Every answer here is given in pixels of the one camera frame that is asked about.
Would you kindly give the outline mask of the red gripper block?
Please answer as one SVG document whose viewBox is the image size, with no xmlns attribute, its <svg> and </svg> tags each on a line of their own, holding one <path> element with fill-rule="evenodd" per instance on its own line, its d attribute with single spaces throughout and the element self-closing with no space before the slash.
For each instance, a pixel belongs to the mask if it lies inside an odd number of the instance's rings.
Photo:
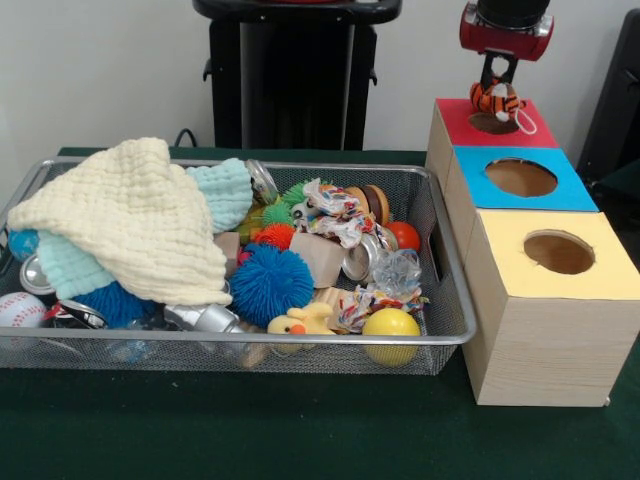
<svg viewBox="0 0 640 480">
<path fill-rule="evenodd" d="M 503 82 L 511 84 L 518 60 L 537 61 L 546 51 L 554 30 L 547 14 L 549 1 L 468 1 L 463 10 L 461 47 L 484 55 L 480 83 L 491 86 L 495 53 L 507 54 Z"/>
</svg>

